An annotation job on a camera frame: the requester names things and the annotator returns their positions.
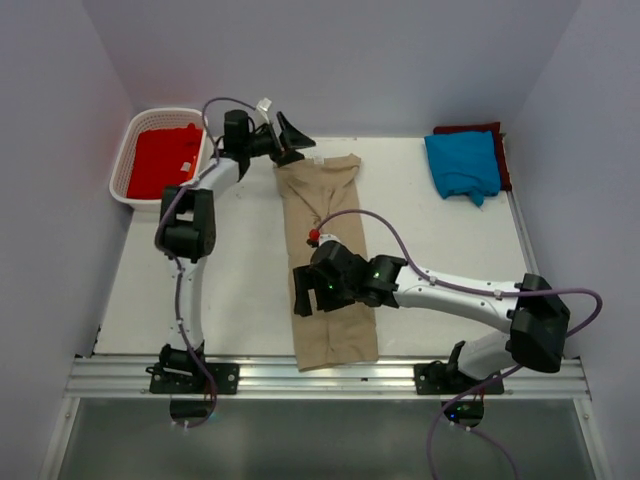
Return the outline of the beige polo shirt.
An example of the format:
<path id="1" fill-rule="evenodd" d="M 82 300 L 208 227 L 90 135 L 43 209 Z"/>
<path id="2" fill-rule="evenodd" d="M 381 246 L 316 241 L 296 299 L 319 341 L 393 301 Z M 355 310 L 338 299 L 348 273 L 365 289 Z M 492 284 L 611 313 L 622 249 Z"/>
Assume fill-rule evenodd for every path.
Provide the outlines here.
<path id="1" fill-rule="evenodd" d="M 329 215 L 360 207 L 356 178 L 361 159 L 353 154 L 319 163 L 303 159 L 274 169 L 282 199 L 290 270 L 306 265 L 310 230 Z M 291 315 L 294 353 L 300 371 L 375 362 L 379 358 L 374 310 L 362 303 L 308 317 Z"/>

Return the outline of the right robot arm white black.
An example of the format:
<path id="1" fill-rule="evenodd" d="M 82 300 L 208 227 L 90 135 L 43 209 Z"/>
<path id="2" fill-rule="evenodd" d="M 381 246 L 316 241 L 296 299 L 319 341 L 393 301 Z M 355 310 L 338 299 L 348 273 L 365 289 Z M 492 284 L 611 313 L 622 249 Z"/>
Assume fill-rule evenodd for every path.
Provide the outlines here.
<path id="1" fill-rule="evenodd" d="M 294 312 L 308 317 L 355 303 L 371 308 L 419 308 L 479 322 L 491 333 L 455 344 L 446 362 L 414 368 L 421 394 L 464 393 L 504 369 L 560 370 L 570 311 L 546 280 L 486 282 L 415 269 L 404 258 L 370 260 L 332 235 L 313 244 L 307 265 L 293 269 Z"/>

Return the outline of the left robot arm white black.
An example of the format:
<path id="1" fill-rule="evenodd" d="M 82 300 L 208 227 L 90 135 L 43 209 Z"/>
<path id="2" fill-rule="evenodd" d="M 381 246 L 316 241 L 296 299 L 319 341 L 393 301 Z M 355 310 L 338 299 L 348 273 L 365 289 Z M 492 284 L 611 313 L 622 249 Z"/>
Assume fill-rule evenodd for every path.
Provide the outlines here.
<path id="1" fill-rule="evenodd" d="M 244 110 L 224 115 L 223 135 L 212 140 L 210 163 L 192 180 L 164 189 L 155 247 L 170 262 L 175 282 L 175 319 L 158 361 L 148 367 L 153 394 L 230 394 L 232 382 L 208 363 L 202 328 L 203 278 L 216 239 L 215 200 L 243 179 L 251 160 L 267 156 L 278 167 L 302 160 L 316 142 L 295 128 L 282 112 L 261 125 Z"/>

